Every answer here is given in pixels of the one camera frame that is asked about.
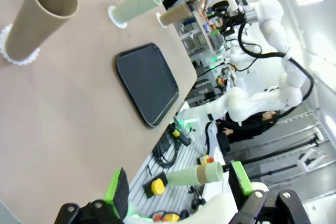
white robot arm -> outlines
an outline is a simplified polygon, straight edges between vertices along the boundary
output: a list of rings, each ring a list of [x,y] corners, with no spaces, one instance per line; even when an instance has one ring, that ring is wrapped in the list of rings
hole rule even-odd
[[[266,41],[278,52],[286,54],[282,58],[284,73],[279,80],[279,89],[270,92],[254,94],[251,98],[245,96],[241,88],[234,87],[223,96],[210,103],[181,111],[177,115],[186,129],[194,129],[194,137],[201,136],[207,122],[216,120],[229,113],[232,120],[241,122],[249,116],[262,112],[281,110],[294,107],[302,102],[300,87],[306,75],[292,62],[292,52],[287,35],[280,21],[283,9],[277,0],[262,0],[253,4],[253,8],[245,13],[246,23],[259,22],[259,28]]]
[[[261,53],[261,47],[258,46],[258,42],[253,39],[248,30],[246,30],[246,35],[243,34],[241,37],[242,42],[246,46],[249,51],[252,51],[256,54]],[[241,49],[238,42],[238,29],[235,29],[235,33],[227,36],[225,38],[230,43],[230,50],[223,54],[224,58],[229,60],[231,64],[243,63],[243,62],[251,62],[255,58],[244,53]]]

table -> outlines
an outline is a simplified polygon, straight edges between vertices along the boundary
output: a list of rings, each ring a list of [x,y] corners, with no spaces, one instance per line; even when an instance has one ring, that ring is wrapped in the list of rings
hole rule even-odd
[[[24,223],[54,223],[62,204],[84,206],[123,166],[131,181],[196,80],[173,26],[157,7],[117,28],[107,8],[123,0],[79,0],[76,16],[27,66],[0,57],[0,198]],[[0,28],[22,0],[0,0]],[[156,128],[147,127],[115,70],[116,55],[154,42],[180,96]]]

yellow knob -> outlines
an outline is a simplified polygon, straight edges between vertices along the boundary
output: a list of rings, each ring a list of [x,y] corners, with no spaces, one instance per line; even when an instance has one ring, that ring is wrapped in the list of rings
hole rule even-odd
[[[163,194],[164,191],[165,191],[164,184],[163,184],[163,182],[160,178],[158,178],[158,179],[156,179],[152,182],[152,187],[151,188],[152,188],[152,192],[155,195]]]

person's hand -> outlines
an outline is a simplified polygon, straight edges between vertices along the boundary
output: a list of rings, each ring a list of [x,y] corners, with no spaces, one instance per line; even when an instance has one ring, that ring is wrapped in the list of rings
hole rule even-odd
[[[203,14],[204,20],[205,20],[206,22],[208,22],[209,19],[208,19],[207,15],[206,15],[206,11],[203,11],[202,14]]]
[[[229,136],[230,134],[233,134],[233,130],[228,129],[228,128],[224,128],[223,133],[227,136]]]

cardboard tube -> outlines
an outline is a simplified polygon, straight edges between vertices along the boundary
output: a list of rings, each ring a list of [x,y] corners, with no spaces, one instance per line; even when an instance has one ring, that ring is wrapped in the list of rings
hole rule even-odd
[[[198,179],[200,184],[208,183],[208,180],[207,180],[206,174],[205,174],[205,165],[199,165],[197,167],[197,179]]]
[[[223,180],[223,169],[220,162],[213,162],[204,166],[205,176],[209,183]]]
[[[165,14],[161,15],[160,21],[162,25],[167,26],[172,23],[177,23],[185,18],[189,18],[192,16],[192,13],[185,2],[180,3],[174,8],[170,9]]]
[[[112,15],[117,22],[126,23],[161,4],[161,0],[125,0],[112,11]]]
[[[78,0],[24,0],[6,40],[9,57],[27,59],[77,9]]]
[[[167,173],[168,186],[189,186],[200,185],[201,183],[197,179],[197,168],[199,166],[193,166],[183,170],[177,170],[171,173]]]

